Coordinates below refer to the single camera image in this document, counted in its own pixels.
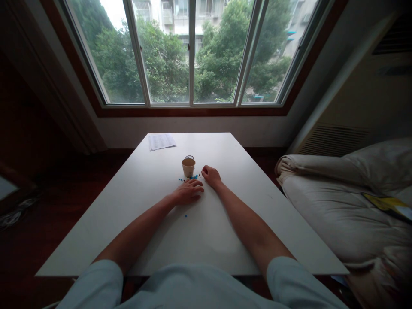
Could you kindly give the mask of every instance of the sky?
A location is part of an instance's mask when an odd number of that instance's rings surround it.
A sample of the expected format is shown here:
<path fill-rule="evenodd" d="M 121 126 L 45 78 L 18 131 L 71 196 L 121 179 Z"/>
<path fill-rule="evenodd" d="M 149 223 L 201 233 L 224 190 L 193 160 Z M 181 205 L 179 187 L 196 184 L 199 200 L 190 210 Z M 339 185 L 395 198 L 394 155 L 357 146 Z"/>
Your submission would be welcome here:
<path fill-rule="evenodd" d="M 100 0 L 100 3 L 106 10 L 106 13 L 113 24 L 113 27 L 120 29 L 122 27 L 121 20 L 126 20 L 126 13 L 122 0 Z"/>

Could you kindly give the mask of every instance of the forearm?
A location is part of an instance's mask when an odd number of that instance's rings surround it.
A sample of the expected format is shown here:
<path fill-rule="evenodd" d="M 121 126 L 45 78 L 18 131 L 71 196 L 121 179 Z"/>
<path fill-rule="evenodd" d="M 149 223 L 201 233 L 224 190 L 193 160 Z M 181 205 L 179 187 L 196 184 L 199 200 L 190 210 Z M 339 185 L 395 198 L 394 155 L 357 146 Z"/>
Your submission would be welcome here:
<path fill-rule="evenodd" d="M 269 262 L 278 256 L 294 258 L 270 227 L 223 183 L 215 188 L 237 236 L 266 277 Z"/>
<path fill-rule="evenodd" d="M 93 262 L 112 260 L 126 275 L 174 206 L 171 196 L 164 197 L 121 231 Z"/>

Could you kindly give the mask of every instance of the shirt sleeve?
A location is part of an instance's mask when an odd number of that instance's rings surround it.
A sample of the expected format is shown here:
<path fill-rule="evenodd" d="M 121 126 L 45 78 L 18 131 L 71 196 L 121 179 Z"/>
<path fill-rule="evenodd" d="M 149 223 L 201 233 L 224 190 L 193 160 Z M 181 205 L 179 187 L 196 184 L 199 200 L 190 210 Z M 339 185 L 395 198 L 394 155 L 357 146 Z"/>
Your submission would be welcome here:
<path fill-rule="evenodd" d="M 76 280 L 57 306 L 58 309 L 112 309 L 120 304 L 123 273 L 113 261 L 91 264 Z"/>
<path fill-rule="evenodd" d="M 296 260 L 276 257 L 267 268 L 273 300 L 289 308 L 345 308 L 345 304 Z"/>

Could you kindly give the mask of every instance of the glass pane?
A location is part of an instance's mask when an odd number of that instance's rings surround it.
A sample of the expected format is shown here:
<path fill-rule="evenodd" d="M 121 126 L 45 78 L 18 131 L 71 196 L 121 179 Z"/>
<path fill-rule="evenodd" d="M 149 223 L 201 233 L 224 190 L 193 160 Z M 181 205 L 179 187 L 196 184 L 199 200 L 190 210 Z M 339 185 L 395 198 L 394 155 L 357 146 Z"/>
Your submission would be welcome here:
<path fill-rule="evenodd" d="M 197 0 L 196 103 L 232 102 L 252 9 L 251 0 Z"/>
<path fill-rule="evenodd" d="M 275 102 L 317 0 L 269 0 L 242 104 Z"/>
<path fill-rule="evenodd" d="M 144 104 L 123 1 L 71 0 L 71 5 L 110 103 Z"/>
<path fill-rule="evenodd" d="M 188 102 L 188 1 L 133 0 L 133 10 L 151 102 Z"/>

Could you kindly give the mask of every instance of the green tree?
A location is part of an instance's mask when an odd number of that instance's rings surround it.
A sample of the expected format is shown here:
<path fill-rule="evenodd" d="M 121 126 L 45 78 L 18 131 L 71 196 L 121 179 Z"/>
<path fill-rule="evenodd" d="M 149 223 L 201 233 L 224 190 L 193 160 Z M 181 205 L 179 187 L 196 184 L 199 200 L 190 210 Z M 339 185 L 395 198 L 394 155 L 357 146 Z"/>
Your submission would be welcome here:
<path fill-rule="evenodd" d="M 177 35 L 166 34 L 156 21 L 136 21 L 143 48 L 151 100 L 189 101 L 189 66 Z"/>
<path fill-rule="evenodd" d="M 93 59 L 112 103 L 143 102 L 127 23 L 115 29 L 99 0 L 72 0 Z M 266 12 L 248 92 L 274 99 L 290 63 L 278 52 L 285 43 L 289 1 L 271 0 Z M 203 48 L 196 55 L 195 100 L 231 101 L 239 73 L 253 1 L 232 0 L 219 27 L 203 24 Z M 188 100 L 188 60 L 177 35 L 155 21 L 136 21 L 152 102 Z"/>
<path fill-rule="evenodd" d="M 200 102 L 232 100 L 242 60 L 253 2 L 232 0 L 225 8 L 219 27 L 203 24 L 203 48 L 197 53 L 195 87 Z M 271 0 L 249 76 L 248 88 L 256 94 L 270 93 L 282 81 L 289 58 L 276 56 L 286 40 L 290 20 L 289 1 Z"/>

